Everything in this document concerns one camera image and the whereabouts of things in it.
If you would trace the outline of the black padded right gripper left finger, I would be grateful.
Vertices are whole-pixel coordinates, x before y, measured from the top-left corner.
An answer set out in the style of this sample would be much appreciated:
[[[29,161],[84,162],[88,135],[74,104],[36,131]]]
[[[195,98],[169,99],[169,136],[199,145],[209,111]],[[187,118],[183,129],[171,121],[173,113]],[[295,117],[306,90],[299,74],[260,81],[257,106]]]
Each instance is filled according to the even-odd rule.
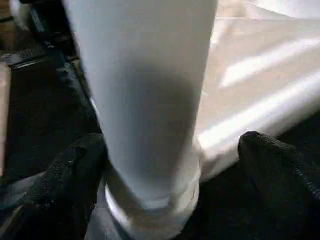
[[[104,137],[90,133],[60,152],[0,226],[2,240],[83,240],[106,168]]]

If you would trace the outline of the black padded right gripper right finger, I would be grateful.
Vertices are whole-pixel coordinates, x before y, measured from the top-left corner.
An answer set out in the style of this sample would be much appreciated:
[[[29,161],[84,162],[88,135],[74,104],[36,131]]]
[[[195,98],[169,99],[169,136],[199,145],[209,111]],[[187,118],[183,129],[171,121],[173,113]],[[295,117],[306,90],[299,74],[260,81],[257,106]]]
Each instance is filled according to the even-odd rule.
[[[237,146],[239,163],[285,240],[320,238],[320,166],[295,146],[256,131]]]

